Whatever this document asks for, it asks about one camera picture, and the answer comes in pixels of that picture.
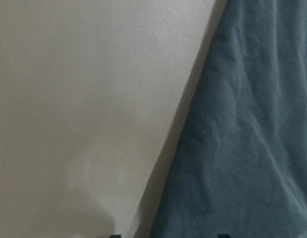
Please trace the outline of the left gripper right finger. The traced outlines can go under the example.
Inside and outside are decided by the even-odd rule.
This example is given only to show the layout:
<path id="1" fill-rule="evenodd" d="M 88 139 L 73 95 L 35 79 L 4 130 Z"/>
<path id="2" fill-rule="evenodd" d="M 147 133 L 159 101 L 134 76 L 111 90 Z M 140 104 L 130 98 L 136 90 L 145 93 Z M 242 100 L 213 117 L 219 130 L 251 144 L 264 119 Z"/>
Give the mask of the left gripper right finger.
<path id="1" fill-rule="evenodd" d="M 218 234 L 217 238 L 230 238 L 229 234 Z"/>

